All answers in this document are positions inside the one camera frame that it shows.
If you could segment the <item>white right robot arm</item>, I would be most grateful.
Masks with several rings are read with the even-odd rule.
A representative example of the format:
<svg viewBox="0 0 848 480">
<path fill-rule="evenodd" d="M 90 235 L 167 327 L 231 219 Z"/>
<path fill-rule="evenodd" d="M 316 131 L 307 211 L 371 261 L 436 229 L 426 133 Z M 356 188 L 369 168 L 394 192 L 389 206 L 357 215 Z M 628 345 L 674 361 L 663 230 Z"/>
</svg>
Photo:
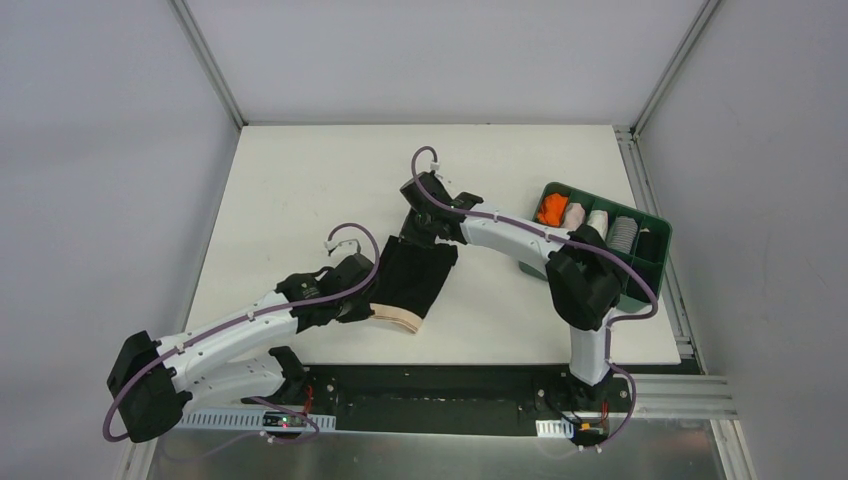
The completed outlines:
<svg viewBox="0 0 848 480">
<path fill-rule="evenodd" d="M 401 188 L 410 211 L 401 236 L 420 246 L 445 240 L 485 248 L 543 275 L 557 315 L 569 325 L 571 358 L 567 393 L 583 410 L 607 397 L 607 337 L 618 305 L 624 270 L 588 226 L 575 232 L 544 231 L 529 221 L 502 216 L 479 196 L 451 197 L 433 172 L 419 173 Z"/>
</svg>

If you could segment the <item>black underwear beige waistband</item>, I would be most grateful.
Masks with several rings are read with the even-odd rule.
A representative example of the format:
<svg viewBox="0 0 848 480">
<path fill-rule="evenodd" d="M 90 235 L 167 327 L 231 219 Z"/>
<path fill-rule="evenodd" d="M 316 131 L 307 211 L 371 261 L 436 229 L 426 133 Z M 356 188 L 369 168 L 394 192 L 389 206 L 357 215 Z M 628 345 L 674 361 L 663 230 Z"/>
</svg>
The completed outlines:
<svg viewBox="0 0 848 480">
<path fill-rule="evenodd" d="M 370 318 L 417 334 L 457 260 L 454 245 L 421 247 L 390 236 L 380 257 Z"/>
</svg>

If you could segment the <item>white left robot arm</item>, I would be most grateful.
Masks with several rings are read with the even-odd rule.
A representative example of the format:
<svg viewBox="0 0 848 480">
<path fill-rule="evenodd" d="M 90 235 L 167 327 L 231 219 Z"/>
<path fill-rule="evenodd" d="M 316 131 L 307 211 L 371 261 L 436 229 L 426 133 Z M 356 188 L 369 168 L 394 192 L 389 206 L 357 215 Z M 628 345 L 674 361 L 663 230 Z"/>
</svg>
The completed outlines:
<svg viewBox="0 0 848 480">
<path fill-rule="evenodd" d="M 113 401 L 102 424 L 103 438 L 143 443 L 171 430 L 210 397 L 273 396 L 297 402 L 305 378 L 273 353 L 240 362 L 238 356 L 337 320 L 354 322 L 368 304 L 380 260 L 361 253 L 334 266 L 294 273 L 244 309 L 195 330 L 152 338 L 129 336 L 107 377 Z"/>
</svg>

